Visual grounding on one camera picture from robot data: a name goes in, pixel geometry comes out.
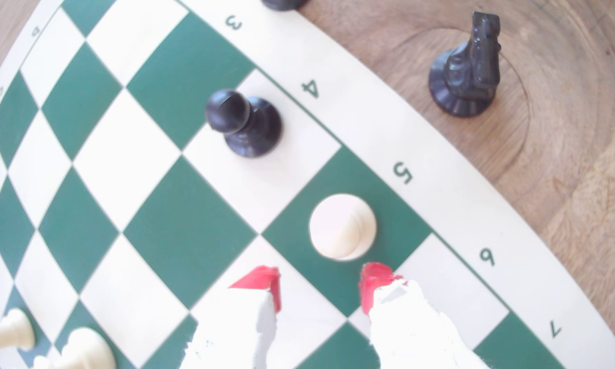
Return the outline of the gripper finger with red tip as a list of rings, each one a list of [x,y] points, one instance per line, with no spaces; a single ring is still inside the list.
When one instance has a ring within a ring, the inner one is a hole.
[[[381,368],[489,368],[463,342],[450,318],[430,304],[417,281],[385,264],[365,263],[360,298]]]
[[[280,272],[259,265],[223,289],[198,318],[180,368],[266,368],[281,310]]]

